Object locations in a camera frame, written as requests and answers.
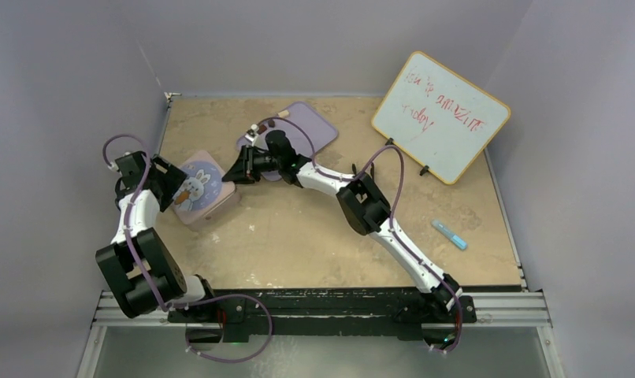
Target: bunny illustration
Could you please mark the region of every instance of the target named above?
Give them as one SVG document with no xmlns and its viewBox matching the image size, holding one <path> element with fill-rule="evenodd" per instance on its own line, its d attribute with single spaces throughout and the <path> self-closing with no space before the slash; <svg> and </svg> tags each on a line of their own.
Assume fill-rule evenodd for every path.
<svg viewBox="0 0 635 378">
<path fill-rule="evenodd" d="M 211 175 L 205 173 L 203 169 L 197 171 L 195 177 L 188 177 L 180 186 L 179 194 L 174 201 L 177 209 L 190 211 L 192 204 L 204 195 L 204 187 L 211 180 Z"/>
</svg>

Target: whiteboard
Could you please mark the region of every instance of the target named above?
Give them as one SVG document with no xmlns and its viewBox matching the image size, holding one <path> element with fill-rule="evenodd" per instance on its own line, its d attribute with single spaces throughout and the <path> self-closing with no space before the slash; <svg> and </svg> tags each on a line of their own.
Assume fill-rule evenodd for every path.
<svg viewBox="0 0 635 378">
<path fill-rule="evenodd" d="M 371 123 L 408 156 L 455 183 L 510 118 L 510 108 L 416 51 Z"/>
</svg>

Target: white wall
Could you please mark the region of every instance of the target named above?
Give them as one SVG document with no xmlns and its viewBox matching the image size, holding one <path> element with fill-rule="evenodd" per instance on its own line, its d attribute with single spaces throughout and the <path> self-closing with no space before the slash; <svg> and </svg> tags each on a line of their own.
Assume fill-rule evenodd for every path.
<svg viewBox="0 0 635 378">
<path fill-rule="evenodd" d="M 535 1 L 486 89 L 529 284 L 569 376 L 635 376 L 635 2 Z"/>
<path fill-rule="evenodd" d="M 164 96 L 122 21 L 106 0 L 0 0 L 0 376 L 76 374 L 118 219 L 100 146 L 159 140 Z"/>
<path fill-rule="evenodd" d="M 484 86 L 531 0 L 117 0 L 165 91 L 382 95 L 424 50 Z"/>
</svg>

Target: tan work surface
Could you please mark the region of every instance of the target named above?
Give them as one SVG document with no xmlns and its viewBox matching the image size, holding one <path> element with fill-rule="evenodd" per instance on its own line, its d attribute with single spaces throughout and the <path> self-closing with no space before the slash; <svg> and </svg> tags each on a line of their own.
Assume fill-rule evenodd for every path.
<svg viewBox="0 0 635 378">
<path fill-rule="evenodd" d="M 294 101 L 306 101 L 339 131 L 317 162 L 340 172 L 359 168 L 384 145 L 370 124 L 380 98 L 178 98 L 173 102 L 161 156 L 180 165 L 207 150 L 226 171 L 239 151 L 236 140 L 251 124 Z M 463 285 L 519 285 L 520 278 L 485 156 L 455 185 L 407 173 L 396 218 L 434 263 Z M 385 151 L 375 180 L 392 202 L 399 159 Z M 368 236 L 352 231 L 335 198 L 262 179 L 239 185 L 241 202 L 201 232 L 188 230 L 171 209 L 156 229 L 186 274 L 214 288 L 414 286 L 394 258 Z M 469 243 L 459 250 L 430 224 L 437 218 Z"/>
</svg>

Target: pink tin box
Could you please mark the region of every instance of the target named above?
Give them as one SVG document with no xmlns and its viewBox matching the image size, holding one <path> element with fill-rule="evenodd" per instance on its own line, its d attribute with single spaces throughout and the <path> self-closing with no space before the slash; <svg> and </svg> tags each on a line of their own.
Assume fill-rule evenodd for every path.
<svg viewBox="0 0 635 378">
<path fill-rule="evenodd" d="M 192 231 L 199 231 L 240 201 L 236 185 L 222 182 L 225 171 L 208 152 L 197 151 L 180 168 L 188 174 L 188 179 L 176 194 L 172 208 Z"/>
</svg>

